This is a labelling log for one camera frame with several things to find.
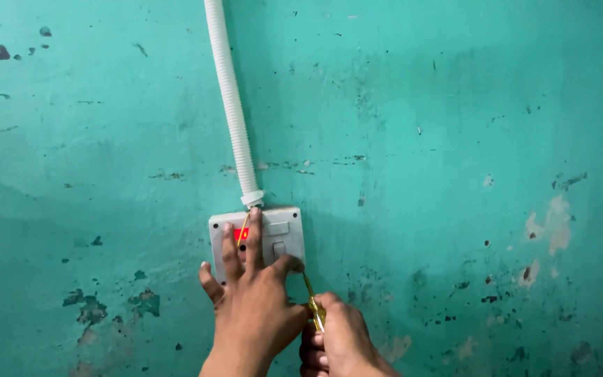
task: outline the hand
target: hand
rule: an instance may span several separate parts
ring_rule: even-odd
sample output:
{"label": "hand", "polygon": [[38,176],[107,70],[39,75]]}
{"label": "hand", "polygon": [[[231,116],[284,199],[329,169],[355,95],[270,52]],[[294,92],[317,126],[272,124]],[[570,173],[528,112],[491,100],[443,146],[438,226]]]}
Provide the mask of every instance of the hand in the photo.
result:
{"label": "hand", "polygon": [[227,285],[222,287],[202,263],[199,281],[213,301],[216,316],[213,349],[200,376],[264,377],[274,356],[287,347],[311,316],[308,308],[290,304],[285,291],[289,271],[304,271],[303,263],[283,254],[265,268],[262,256],[262,211],[250,211],[244,270],[234,226],[222,232],[222,263]]}
{"label": "hand", "polygon": [[399,376],[369,339],[362,313],[334,293],[315,296],[327,312],[325,333],[309,323],[301,335],[302,377]]}

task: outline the yellow wire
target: yellow wire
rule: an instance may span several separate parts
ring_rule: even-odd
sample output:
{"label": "yellow wire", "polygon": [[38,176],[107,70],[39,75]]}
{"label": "yellow wire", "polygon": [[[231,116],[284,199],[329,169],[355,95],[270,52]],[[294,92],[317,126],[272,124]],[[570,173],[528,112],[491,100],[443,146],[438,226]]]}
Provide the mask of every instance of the yellow wire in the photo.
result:
{"label": "yellow wire", "polygon": [[248,215],[246,215],[246,218],[243,219],[243,226],[241,226],[241,232],[239,233],[239,239],[237,240],[237,247],[241,246],[241,237],[243,237],[243,229],[246,229],[246,221],[248,220],[248,217],[250,217],[251,213],[250,211],[248,212]]}

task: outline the flexible conduit pipe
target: flexible conduit pipe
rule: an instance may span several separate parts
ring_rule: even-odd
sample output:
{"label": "flexible conduit pipe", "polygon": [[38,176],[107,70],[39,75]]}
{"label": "flexible conduit pipe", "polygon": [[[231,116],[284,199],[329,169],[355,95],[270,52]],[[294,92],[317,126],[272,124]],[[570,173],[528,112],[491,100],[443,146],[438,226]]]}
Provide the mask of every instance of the flexible conduit pipe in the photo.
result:
{"label": "flexible conduit pipe", "polygon": [[218,83],[222,93],[222,103],[227,116],[234,160],[237,165],[241,191],[243,192],[241,201],[250,208],[262,204],[264,191],[259,189],[255,179],[251,147],[248,144],[248,133],[246,132],[246,121],[243,119],[239,87],[237,77],[234,74],[234,64],[232,64],[229,39],[227,38],[227,27],[224,23],[222,0],[204,0],[204,6],[206,8],[206,21],[208,22],[208,35],[213,49],[213,60],[216,63]]}

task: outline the switch board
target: switch board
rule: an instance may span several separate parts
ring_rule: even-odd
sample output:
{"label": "switch board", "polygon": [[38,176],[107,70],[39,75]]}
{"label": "switch board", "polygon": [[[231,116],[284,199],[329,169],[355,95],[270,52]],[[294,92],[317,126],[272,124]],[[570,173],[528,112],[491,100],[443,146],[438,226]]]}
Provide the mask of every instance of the switch board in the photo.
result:
{"label": "switch board", "polygon": [[[213,215],[208,219],[208,231],[213,250],[213,268],[215,277],[222,285],[226,283],[222,264],[222,227],[225,223],[234,224],[234,239],[239,238],[246,212]],[[304,232],[302,231],[302,213],[297,207],[277,207],[262,211],[262,254],[264,263],[270,266],[282,253],[288,253],[306,263],[304,253]],[[250,224],[246,223],[241,245],[238,251],[245,261],[245,245]]]}

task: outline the teal wall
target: teal wall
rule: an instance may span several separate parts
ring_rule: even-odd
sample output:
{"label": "teal wall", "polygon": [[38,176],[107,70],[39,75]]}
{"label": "teal wall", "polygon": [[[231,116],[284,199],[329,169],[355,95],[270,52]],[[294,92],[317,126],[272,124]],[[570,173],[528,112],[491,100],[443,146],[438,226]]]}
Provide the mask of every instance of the teal wall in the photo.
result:
{"label": "teal wall", "polygon": [[[397,369],[603,376],[603,0],[226,9],[266,200]],[[241,209],[202,2],[0,0],[0,44],[0,377],[195,376]]]}

